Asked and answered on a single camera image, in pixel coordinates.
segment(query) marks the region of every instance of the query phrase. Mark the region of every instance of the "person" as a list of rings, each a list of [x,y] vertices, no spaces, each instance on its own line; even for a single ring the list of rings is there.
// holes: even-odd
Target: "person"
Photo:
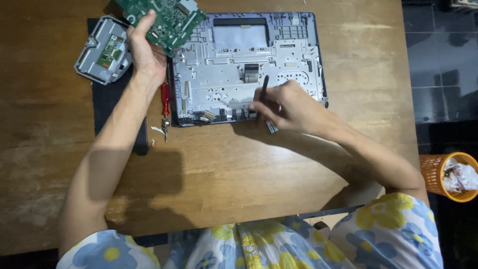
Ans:
[[[108,230],[104,213],[128,161],[166,59],[145,35],[150,11],[128,29],[134,73],[120,101],[78,166],[59,215],[58,269],[159,268],[131,236]],[[168,235],[168,269],[442,268],[438,232],[420,172],[403,157],[346,124],[288,81],[256,91],[251,109],[281,130],[336,142],[377,175],[386,194],[340,220],[329,238],[298,218],[259,220]],[[98,154],[113,151],[114,154]]]

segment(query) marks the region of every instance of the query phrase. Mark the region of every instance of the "black pen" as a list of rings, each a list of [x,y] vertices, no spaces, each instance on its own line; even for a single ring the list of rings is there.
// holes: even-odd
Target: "black pen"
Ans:
[[[262,85],[262,91],[261,94],[259,95],[259,101],[261,103],[266,102],[266,90],[267,90],[267,83],[269,83],[269,75],[266,75],[264,78],[264,84]],[[256,112],[256,124],[259,122],[259,117],[261,116],[259,112]]]

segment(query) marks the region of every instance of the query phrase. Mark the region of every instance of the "red screwdriver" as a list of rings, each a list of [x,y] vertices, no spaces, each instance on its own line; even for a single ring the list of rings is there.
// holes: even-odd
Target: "red screwdriver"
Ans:
[[[169,85],[168,83],[163,83],[161,85],[161,103],[163,103],[163,112],[161,114],[164,116],[164,118],[161,121],[161,129],[164,132],[165,142],[168,142],[168,127],[170,125],[170,122],[168,120],[169,98],[170,98]]]

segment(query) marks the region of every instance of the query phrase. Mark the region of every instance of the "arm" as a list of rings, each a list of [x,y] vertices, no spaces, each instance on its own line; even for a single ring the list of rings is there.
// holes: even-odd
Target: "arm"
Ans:
[[[309,96],[294,80],[267,89],[265,103],[256,90],[251,108],[261,112],[282,130],[296,130],[336,142],[358,158],[376,175],[387,193],[402,192],[428,205],[425,182],[420,173],[402,156],[345,123]]]
[[[108,228],[104,218],[106,207],[150,102],[166,74],[165,55],[145,38],[155,17],[150,12],[136,29],[132,26],[128,29],[133,76],[70,182],[58,217],[60,257],[88,235]]]

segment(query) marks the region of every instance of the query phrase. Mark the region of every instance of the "screwdriver handle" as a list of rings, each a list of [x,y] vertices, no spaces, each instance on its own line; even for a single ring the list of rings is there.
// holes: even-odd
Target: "screwdriver handle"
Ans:
[[[170,91],[168,83],[163,83],[161,85],[161,103],[163,103],[163,112],[161,113],[163,116],[169,115],[169,98],[170,98]]]

